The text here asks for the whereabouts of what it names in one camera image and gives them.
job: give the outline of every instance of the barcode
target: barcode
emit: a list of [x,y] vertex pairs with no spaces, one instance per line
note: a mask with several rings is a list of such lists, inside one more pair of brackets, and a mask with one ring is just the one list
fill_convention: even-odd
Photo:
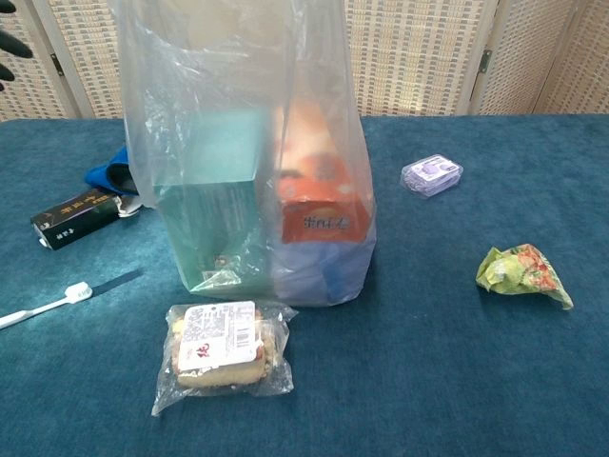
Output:
[[236,335],[237,341],[235,346],[237,348],[246,348],[249,345],[249,328],[238,328]]

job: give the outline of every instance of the black object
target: black object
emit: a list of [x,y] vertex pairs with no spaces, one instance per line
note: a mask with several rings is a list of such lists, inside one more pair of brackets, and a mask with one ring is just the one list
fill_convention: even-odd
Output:
[[114,193],[91,189],[30,221],[43,246],[59,249],[118,219],[115,197]]
[[[17,8],[9,0],[0,0],[0,13],[4,12],[11,14],[16,12]],[[23,57],[24,59],[30,59],[33,57],[33,52],[27,45],[19,41],[12,35],[9,35],[5,31],[0,30],[0,50],[10,52],[17,57]],[[14,81],[15,75],[12,71],[7,69],[4,65],[0,64],[0,79],[4,81]],[[0,92],[4,90],[4,86],[0,83]]]
[[0,12],[11,14],[16,11],[17,8],[9,0],[0,0]]
[[129,165],[126,164],[110,164],[106,172],[108,180],[120,191],[127,195],[138,195],[137,188],[131,177]]

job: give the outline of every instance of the crumpled wrapper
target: crumpled wrapper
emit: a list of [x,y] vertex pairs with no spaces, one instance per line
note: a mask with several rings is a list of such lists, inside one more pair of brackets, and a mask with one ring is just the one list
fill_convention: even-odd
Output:
[[543,293],[571,309],[573,301],[548,260],[533,245],[501,252],[491,248],[476,274],[476,283],[487,291],[506,295]]

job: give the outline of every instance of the label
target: label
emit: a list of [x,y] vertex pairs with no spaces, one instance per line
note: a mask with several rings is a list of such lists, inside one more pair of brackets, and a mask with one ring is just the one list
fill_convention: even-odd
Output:
[[178,369],[216,368],[256,358],[254,302],[219,303],[189,308]]
[[459,167],[454,162],[441,155],[434,155],[412,166],[412,171],[425,181],[435,181],[447,174],[453,173]]

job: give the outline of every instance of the plastic wrapper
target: plastic wrapper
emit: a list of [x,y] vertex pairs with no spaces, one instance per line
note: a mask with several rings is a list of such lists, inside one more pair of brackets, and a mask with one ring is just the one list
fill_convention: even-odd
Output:
[[311,306],[355,298],[375,204],[343,2],[111,5],[129,167],[186,288]]
[[284,349],[295,315],[261,301],[171,307],[152,415],[187,396],[291,391]]
[[462,173],[461,165],[436,154],[404,167],[400,182],[423,197],[432,197],[456,186]]
[[491,248],[476,274],[481,288],[497,293],[543,293],[571,309],[573,301],[548,260],[533,245],[520,245],[501,252]]

